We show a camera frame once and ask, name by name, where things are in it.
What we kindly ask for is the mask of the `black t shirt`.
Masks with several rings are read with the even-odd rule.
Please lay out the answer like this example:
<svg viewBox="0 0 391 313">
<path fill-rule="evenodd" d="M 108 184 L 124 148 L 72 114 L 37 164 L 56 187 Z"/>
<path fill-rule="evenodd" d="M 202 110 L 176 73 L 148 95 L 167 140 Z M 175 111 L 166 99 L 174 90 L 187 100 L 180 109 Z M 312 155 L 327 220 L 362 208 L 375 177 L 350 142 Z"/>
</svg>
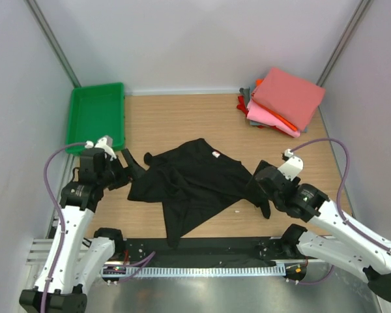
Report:
<svg viewBox="0 0 391 313">
<path fill-rule="evenodd" d="M 132 182 L 128 200 L 162 204 L 167 244 L 177 248 L 183 235 L 240 200 L 270 218 L 270 204 L 242 162 L 219 152 L 205 139 L 186 142 L 159 155 L 146 153 L 145 173 Z"/>
</svg>

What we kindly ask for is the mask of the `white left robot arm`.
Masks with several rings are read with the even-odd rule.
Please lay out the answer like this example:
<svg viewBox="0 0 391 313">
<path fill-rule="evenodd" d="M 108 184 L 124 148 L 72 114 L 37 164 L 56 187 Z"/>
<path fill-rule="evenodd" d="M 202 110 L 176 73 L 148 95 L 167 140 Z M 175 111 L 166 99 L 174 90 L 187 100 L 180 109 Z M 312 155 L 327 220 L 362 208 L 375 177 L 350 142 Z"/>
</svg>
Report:
<svg viewBox="0 0 391 313">
<path fill-rule="evenodd" d="M 19 304 L 26 312 L 84 312 L 89 289 L 104 264 L 124 256 L 122 232 L 113 228 L 98 229 L 80 256 L 104 191 L 121 188 L 145 173 L 129 150 L 121 153 L 126 167 L 102 147 L 81 153 L 77 171 L 61 191 L 59 224 L 44 267 L 33 288 L 21 292 Z"/>
</svg>

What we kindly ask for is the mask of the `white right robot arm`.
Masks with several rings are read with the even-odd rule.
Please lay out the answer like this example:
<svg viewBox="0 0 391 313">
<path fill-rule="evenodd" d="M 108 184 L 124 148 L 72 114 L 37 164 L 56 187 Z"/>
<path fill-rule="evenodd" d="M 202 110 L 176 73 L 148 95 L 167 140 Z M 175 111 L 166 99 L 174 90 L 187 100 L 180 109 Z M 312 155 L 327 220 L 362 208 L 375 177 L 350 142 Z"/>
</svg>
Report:
<svg viewBox="0 0 391 313">
<path fill-rule="evenodd" d="M 323 260 L 367 284 L 380 298 L 391 303 L 391 241 L 376 234 L 347 213 L 324 192 L 301 183 L 303 163 L 291 157 L 279 168 L 262 160 L 247 189 L 271 201 L 291 218 L 318 226 L 333 236 L 327 239 L 298 224 L 281 237 L 281 251 L 288 258 L 299 254 Z"/>
</svg>

